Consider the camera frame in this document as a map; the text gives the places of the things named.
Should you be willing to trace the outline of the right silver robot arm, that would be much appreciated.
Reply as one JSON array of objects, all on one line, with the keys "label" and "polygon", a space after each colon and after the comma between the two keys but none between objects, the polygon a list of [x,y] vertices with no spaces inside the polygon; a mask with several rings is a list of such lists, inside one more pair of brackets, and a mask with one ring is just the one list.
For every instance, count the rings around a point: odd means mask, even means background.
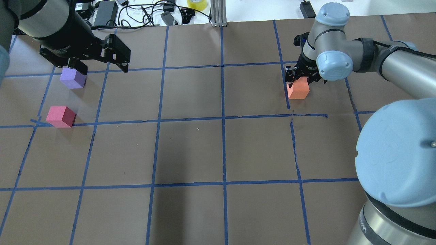
[{"label": "right silver robot arm", "polygon": [[434,245],[436,201],[435,55],[411,42],[347,40],[346,6],[321,6],[309,32],[293,44],[285,67],[289,99],[305,99],[309,84],[377,73],[411,96],[378,109],[358,137],[355,169],[367,201],[348,245]]}]

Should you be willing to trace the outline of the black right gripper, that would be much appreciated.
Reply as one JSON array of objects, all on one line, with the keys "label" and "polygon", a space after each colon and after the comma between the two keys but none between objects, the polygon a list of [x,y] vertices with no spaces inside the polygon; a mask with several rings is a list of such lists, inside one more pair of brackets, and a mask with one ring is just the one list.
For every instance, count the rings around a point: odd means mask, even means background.
[{"label": "black right gripper", "polygon": [[299,46],[301,53],[297,59],[296,65],[285,67],[285,87],[286,89],[292,88],[293,84],[301,77],[307,77],[307,84],[319,82],[322,77],[318,71],[316,61],[308,58],[303,51],[307,44],[309,32],[297,35],[293,40],[294,46]]}]

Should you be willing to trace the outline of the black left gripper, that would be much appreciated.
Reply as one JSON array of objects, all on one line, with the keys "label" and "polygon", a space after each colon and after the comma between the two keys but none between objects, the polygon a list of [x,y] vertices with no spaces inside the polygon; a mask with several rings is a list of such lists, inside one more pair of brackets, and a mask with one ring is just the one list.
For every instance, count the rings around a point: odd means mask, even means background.
[{"label": "black left gripper", "polygon": [[78,15],[69,15],[54,33],[39,37],[39,43],[40,55],[58,68],[67,66],[86,76],[88,66],[82,61],[97,60],[129,71],[131,49],[116,34],[99,39]]}]

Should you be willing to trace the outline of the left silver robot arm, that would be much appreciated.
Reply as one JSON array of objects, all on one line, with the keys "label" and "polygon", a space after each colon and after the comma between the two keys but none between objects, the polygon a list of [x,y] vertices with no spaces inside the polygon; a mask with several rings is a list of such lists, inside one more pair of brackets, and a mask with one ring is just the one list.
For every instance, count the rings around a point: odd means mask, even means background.
[{"label": "left silver robot arm", "polygon": [[115,34],[96,37],[92,27],[65,0],[1,1],[1,80],[10,66],[10,41],[15,29],[41,45],[39,54],[57,68],[86,75],[84,60],[97,60],[129,71],[131,50]]}]

